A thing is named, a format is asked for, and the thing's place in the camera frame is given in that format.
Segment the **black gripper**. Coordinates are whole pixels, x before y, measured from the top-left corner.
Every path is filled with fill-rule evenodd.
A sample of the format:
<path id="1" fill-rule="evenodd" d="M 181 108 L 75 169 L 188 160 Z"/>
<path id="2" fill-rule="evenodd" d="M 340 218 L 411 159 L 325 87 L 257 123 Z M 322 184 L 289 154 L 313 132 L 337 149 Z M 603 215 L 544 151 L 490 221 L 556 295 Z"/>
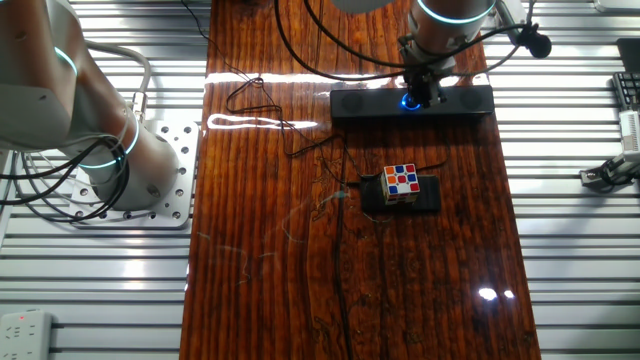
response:
<path id="1" fill-rule="evenodd" d="M 410 68 L 404 71 L 404 81 L 411 93 L 412 103 L 417 107 L 429 108 L 443 104 L 446 95 L 440 87 L 440 80 L 444 74 L 430 68 Z M 426 91 L 426 100 L 419 91 Z"/>

